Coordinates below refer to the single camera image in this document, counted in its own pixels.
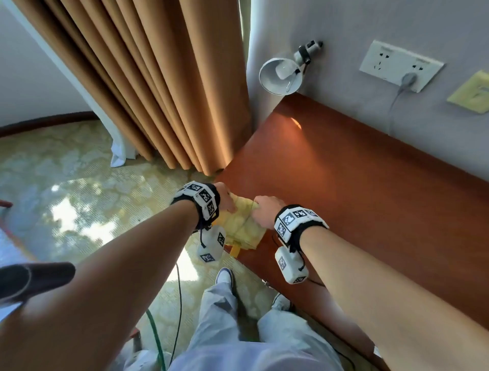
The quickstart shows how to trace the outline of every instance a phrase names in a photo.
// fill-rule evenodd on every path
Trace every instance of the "patterned carpet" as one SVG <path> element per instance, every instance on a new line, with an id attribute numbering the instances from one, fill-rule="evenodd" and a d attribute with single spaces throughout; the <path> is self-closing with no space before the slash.
<path id="1" fill-rule="evenodd" d="M 0 139 L 0 198 L 14 206 L 6 226 L 39 260 L 79 262 L 106 242 L 169 205 L 189 180 L 209 181 L 200 173 L 170 170 L 158 159 L 129 160 L 110 168 L 111 138 L 99 121 L 70 123 Z M 180 267 L 183 315 L 176 355 L 184 351 L 197 326 L 200 299 L 222 266 L 234 270 L 243 311 L 258 319 L 270 308 L 275 291 L 225 253 L 218 263 L 196 258 L 192 236 Z M 173 349 L 179 300 L 176 270 L 150 306 L 162 346 Z M 244 321 L 250 340 L 253 320 Z M 156 350 L 149 321 L 138 324 L 143 345 Z"/>

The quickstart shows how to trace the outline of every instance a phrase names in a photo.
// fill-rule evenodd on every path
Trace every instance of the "desk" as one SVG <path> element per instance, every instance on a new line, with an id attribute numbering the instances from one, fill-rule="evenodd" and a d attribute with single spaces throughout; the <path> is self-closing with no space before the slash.
<path id="1" fill-rule="evenodd" d="M 216 181 L 313 209 L 337 235 L 489 328 L 488 183 L 299 94 L 282 100 Z M 271 236 L 238 260 L 378 364 L 326 289 L 284 281 Z"/>

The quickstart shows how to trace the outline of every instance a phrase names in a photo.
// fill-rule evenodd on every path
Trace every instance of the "forearm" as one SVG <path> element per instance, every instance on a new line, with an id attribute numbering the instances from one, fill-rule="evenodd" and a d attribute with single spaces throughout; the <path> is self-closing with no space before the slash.
<path id="1" fill-rule="evenodd" d="M 85 259 L 68 285 L 31 299 L 0 324 L 0 369 L 102 370 L 161 289 L 198 220 L 193 202 L 177 202 Z"/>
<path id="2" fill-rule="evenodd" d="M 481 370 L 489 333 L 443 300 L 322 227 L 301 249 L 393 370 Z"/>

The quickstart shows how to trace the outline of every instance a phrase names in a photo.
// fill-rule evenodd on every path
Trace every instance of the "gray wall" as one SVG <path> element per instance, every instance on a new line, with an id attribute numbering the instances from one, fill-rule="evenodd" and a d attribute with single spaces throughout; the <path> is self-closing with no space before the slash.
<path id="1" fill-rule="evenodd" d="M 251 0 L 247 81 L 255 121 L 280 100 L 260 87 L 261 65 L 323 40 L 302 94 L 384 132 L 393 120 L 393 136 L 489 180 L 489 113 L 446 103 L 476 71 L 489 71 L 488 20 L 487 0 Z M 401 96 L 391 115 L 397 87 L 358 70 L 374 39 L 447 63 L 421 93 Z"/>
<path id="2" fill-rule="evenodd" d="M 0 2 L 0 126 L 79 111 L 90 107 Z"/>

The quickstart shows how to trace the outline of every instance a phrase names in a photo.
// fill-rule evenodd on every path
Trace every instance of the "green hose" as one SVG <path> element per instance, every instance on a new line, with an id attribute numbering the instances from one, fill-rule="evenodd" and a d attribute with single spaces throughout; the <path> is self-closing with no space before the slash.
<path id="1" fill-rule="evenodd" d="M 146 310 L 146 315 L 148 316 L 151 324 L 151 329 L 153 330 L 153 335 L 155 336 L 156 347 L 158 348 L 158 361 L 161 364 L 161 369 L 166 371 L 165 357 L 163 356 L 163 349 L 161 348 L 161 343 L 159 342 L 158 330 L 156 329 L 155 320 L 150 310 Z"/>

